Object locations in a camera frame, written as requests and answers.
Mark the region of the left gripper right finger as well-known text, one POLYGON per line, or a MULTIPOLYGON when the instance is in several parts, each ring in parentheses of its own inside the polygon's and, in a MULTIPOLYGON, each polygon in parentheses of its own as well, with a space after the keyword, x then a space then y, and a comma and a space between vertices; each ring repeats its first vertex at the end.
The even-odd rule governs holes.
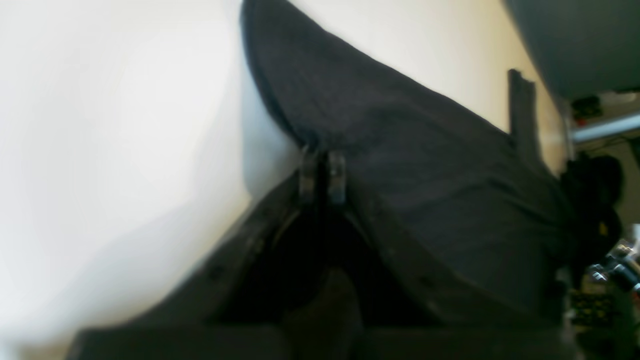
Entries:
POLYGON ((327 153, 327 250, 355 284, 366 323, 391 327, 528 330, 550 327, 464 280, 416 241, 327 153))

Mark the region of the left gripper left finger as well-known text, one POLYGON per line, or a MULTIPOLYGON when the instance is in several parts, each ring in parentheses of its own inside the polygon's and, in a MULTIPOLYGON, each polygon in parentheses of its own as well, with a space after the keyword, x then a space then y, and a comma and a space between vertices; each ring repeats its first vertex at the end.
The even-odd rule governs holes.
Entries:
POLYGON ((304 149, 297 169, 265 194, 243 222, 160 303, 130 321, 133 328, 205 327, 270 322, 281 312, 281 235, 317 203, 321 155, 304 149))

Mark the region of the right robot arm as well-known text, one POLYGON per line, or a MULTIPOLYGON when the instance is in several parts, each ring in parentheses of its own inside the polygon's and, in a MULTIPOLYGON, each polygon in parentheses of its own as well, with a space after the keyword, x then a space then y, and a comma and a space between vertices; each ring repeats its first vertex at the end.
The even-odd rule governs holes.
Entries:
POLYGON ((576 250, 570 266, 570 324, 585 360, 637 360, 638 255, 626 239, 617 204, 624 171, 618 158, 579 153, 560 184, 576 214, 576 250))

